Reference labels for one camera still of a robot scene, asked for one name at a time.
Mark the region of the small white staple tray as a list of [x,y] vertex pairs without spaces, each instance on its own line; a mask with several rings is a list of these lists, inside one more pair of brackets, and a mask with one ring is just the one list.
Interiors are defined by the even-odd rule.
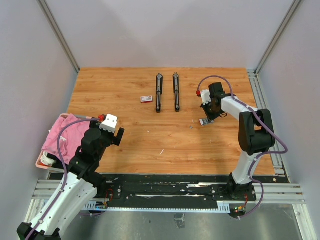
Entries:
[[210,125],[210,124],[214,123],[213,120],[210,120],[208,118],[202,118],[202,119],[199,120],[199,122],[200,122],[201,126],[206,126],[206,125]]

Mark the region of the black stapler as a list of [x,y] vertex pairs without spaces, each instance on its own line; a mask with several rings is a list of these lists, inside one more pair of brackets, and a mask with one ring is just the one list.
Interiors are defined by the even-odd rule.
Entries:
[[163,93],[163,75],[161,73],[158,73],[156,76],[156,106],[155,106],[155,111],[157,113],[161,112],[162,93]]
[[176,112],[180,111],[180,81],[177,72],[173,74],[173,92],[174,92],[174,108]]

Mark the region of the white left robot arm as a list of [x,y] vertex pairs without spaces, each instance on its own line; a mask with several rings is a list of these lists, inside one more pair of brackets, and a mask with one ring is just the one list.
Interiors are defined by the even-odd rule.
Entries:
[[68,226],[93,197],[107,193],[107,180],[96,170],[106,148],[119,146],[125,132],[116,129],[118,117],[107,114],[98,118],[79,119],[63,129],[89,122],[89,129],[81,140],[69,165],[63,164],[64,175],[49,201],[31,222],[17,228],[21,240],[59,240]]

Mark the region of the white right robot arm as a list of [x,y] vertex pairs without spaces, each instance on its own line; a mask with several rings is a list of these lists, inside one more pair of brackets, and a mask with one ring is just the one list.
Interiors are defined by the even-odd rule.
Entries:
[[209,123],[223,115],[231,115],[238,120],[238,143],[240,158],[235,170],[230,174],[226,193],[232,200],[240,199],[252,185],[253,172],[263,153],[275,145],[272,136],[273,123],[267,109],[257,109],[240,101],[233,93],[226,93],[220,82],[212,83],[209,89],[197,90],[201,98],[201,108]]

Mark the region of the pink cloth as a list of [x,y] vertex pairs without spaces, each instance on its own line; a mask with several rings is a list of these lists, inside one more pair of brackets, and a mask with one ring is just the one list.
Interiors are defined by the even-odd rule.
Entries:
[[[75,115],[60,116],[52,126],[47,138],[42,146],[42,151],[54,155],[58,158],[57,139],[61,130],[75,121],[79,120]],[[65,164],[69,164],[79,146],[85,132],[90,128],[90,121],[75,123],[63,131],[60,136],[59,146]]]

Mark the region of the red white staple box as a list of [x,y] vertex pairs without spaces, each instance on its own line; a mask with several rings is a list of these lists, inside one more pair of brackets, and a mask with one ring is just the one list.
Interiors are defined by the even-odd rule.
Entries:
[[148,96],[141,96],[140,97],[140,103],[145,104],[145,103],[152,103],[153,102],[153,96],[148,95]]

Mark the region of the pink plastic basket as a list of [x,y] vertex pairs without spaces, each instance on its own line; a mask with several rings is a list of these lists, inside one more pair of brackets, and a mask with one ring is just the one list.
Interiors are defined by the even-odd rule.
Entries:
[[[63,113],[60,116],[66,117],[67,115],[70,115],[70,114]],[[60,149],[60,137],[61,137],[63,131],[64,130],[62,129],[61,132],[58,135],[58,138],[57,138],[57,150],[58,150],[58,153],[61,152],[61,149]],[[55,155],[47,153],[47,152],[45,152],[43,150],[41,150],[41,152],[40,152],[40,155],[39,155],[38,160],[36,162],[36,166],[38,168],[55,168],[55,169],[62,169],[63,168],[62,163],[60,161],[60,155],[59,155],[59,158],[58,158]]]

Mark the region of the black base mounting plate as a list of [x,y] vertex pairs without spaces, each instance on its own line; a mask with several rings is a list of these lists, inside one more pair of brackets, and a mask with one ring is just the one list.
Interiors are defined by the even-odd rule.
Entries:
[[236,187],[228,175],[104,174],[95,199],[107,208],[204,210],[218,201],[254,202],[256,193],[249,183]]

